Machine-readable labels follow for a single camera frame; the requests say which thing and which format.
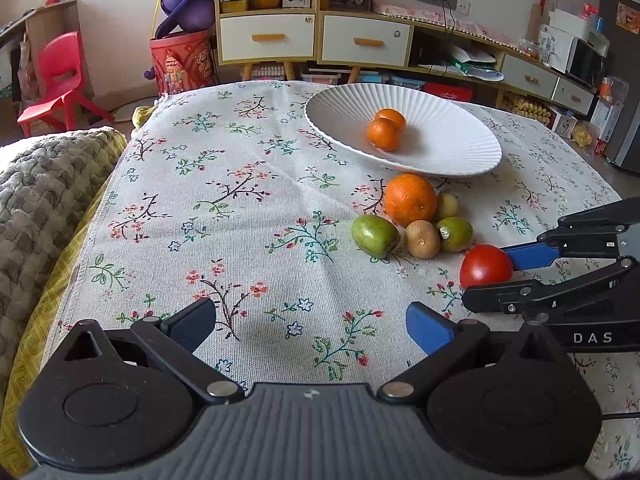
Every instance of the metal screw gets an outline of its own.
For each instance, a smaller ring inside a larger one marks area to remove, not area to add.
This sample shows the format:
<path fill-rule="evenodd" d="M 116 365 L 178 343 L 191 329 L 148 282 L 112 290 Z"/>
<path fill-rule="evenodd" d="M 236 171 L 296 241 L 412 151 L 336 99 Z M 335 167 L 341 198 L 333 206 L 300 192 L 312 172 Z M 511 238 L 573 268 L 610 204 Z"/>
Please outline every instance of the metal screw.
<path fill-rule="evenodd" d="M 215 381 L 207 386 L 212 397 L 229 397 L 238 391 L 238 385 L 232 381 Z"/>
<path fill-rule="evenodd" d="M 402 381 L 392 381 L 382 386 L 382 393 L 387 397 L 394 399 L 401 399 L 408 397 L 414 392 L 414 387 L 409 383 L 403 383 Z"/>

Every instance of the tomato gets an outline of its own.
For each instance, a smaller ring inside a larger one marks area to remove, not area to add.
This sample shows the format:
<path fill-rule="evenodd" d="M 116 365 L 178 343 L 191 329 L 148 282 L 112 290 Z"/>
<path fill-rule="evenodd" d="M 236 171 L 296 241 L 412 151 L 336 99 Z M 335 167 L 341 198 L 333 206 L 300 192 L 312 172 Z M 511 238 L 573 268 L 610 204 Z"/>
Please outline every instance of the tomato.
<path fill-rule="evenodd" d="M 513 263 L 507 254 L 492 245 L 478 245 L 465 256 L 460 267 L 460 285 L 489 285 L 508 282 L 513 275 Z"/>

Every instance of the white plate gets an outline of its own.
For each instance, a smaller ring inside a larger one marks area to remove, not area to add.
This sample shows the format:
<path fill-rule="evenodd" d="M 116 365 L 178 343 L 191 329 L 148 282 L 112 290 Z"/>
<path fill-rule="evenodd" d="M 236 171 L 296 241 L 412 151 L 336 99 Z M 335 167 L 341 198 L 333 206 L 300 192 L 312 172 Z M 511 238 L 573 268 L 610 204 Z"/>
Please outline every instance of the white plate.
<path fill-rule="evenodd" d="M 393 153 L 374 147 L 367 125 L 382 108 L 407 120 L 402 144 Z M 332 86 L 305 106 L 306 120 L 331 142 L 396 170 L 433 176 L 473 176 L 495 168 L 500 142 L 469 112 L 439 97 L 393 85 Z"/>

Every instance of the plate rim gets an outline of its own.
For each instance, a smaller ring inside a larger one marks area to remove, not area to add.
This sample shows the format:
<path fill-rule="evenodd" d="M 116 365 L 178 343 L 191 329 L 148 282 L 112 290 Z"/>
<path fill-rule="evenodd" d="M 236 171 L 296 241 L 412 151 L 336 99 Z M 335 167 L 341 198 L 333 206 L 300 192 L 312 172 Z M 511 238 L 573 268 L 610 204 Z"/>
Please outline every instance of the plate rim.
<path fill-rule="evenodd" d="M 350 83 L 351 85 L 357 85 L 357 86 L 381 86 L 381 84 L 379 83 Z M 342 147 L 343 149 L 349 151 L 349 152 L 355 152 L 361 156 L 364 156 L 365 158 L 368 158 L 369 160 L 373 160 L 377 163 L 380 164 L 384 164 L 385 166 L 389 166 L 394 168 L 395 170 L 400 170 L 400 171 L 409 171 L 409 172 L 414 172 L 414 173 L 419 173 L 419 174 L 424 174 L 424 175 L 429 175 L 429 176 L 444 176 L 444 177 L 464 177 L 464 176 L 480 176 L 480 175 L 484 175 L 489 173 L 490 171 L 493 171 L 495 168 L 497 168 L 501 161 L 502 158 L 504 156 L 504 152 L 502 151 L 502 145 L 500 144 L 500 140 L 498 140 L 498 137 L 495 136 L 495 134 L 489 129 L 489 127 L 484 124 L 480 119 L 478 119 L 475 115 L 473 115 L 471 112 L 465 110 L 463 107 L 457 106 L 455 104 L 453 104 L 452 102 L 450 102 L 447 99 L 442 99 L 438 96 L 429 94 L 431 97 L 438 99 L 440 101 L 444 101 L 446 102 L 446 106 L 454 106 L 456 107 L 458 110 L 461 110 L 462 112 L 464 112 L 465 114 L 469 114 L 474 120 L 478 121 L 483 128 L 485 128 L 489 133 L 491 133 L 492 137 L 494 138 L 495 142 L 497 143 L 498 149 L 500 150 L 500 157 L 498 157 L 497 162 L 495 163 L 495 165 L 493 165 L 492 167 L 488 168 L 487 170 L 482 170 L 482 171 L 478 171 L 475 173 L 430 173 L 429 171 L 426 170 L 421 170 L 420 168 L 416 168 L 415 166 L 410 166 L 408 164 L 401 164 L 399 162 L 393 162 L 391 160 L 388 160 L 386 158 L 381 158 L 375 155 L 371 155 L 370 153 L 365 153 L 362 150 L 359 150 L 357 148 L 354 148 L 353 146 L 348 146 L 347 144 L 340 142 L 340 140 L 336 140 L 334 139 L 332 136 L 330 136 L 329 134 L 325 133 L 324 131 L 322 131 L 320 128 L 318 128 L 316 126 L 316 124 L 309 118 L 309 115 L 307 113 L 307 108 L 309 106 L 309 103 L 311 101 L 313 101 L 313 99 L 316 99 L 320 94 L 322 94 L 323 92 L 327 92 L 327 91 L 331 91 L 332 89 L 337 88 L 338 86 L 329 86 L 328 88 L 324 88 L 321 91 L 319 91 L 318 93 L 314 94 L 311 98 L 309 98 L 309 100 L 305 103 L 305 119 L 306 122 L 309 124 L 309 126 L 311 126 L 320 136 L 322 136 L 325 140 L 328 140 L 329 142 L 333 142 L 335 144 L 337 144 L 338 146 Z M 419 92 L 419 90 L 414 90 L 412 88 L 405 88 L 405 87 L 397 87 L 402 89 L 401 91 L 409 91 L 409 92 Z"/>

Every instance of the tangerine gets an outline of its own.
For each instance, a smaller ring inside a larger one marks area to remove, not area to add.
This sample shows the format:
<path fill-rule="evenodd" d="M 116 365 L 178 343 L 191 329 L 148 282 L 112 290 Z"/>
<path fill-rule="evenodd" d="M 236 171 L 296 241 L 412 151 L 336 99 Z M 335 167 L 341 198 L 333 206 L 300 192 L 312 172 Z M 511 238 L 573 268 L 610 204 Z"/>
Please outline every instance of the tangerine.
<path fill-rule="evenodd" d="M 404 132 L 406 129 L 406 119 L 404 115 L 402 115 L 397 110 L 393 110 L 393 108 L 384 108 L 380 110 L 376 114 L 376 119 L 388 119 L 392 123 L 395 123 L 398 128 L 400 128 L 400 133 Z"/>
<path fill-rule="evenodd" d="M 367 127 L 367 139 L 384 152 L 394 152 L 400 147 L 400 129 L 388 119 L 375 119 Z"/>
<path fill-rule="evenodd" d="M 402 227 L 407 227 L 416 220 L 431 220 L 437 204 L 433 186 L 423 178 L 409 173 L 390 180 L 382 198 L 385 213 Z"/>

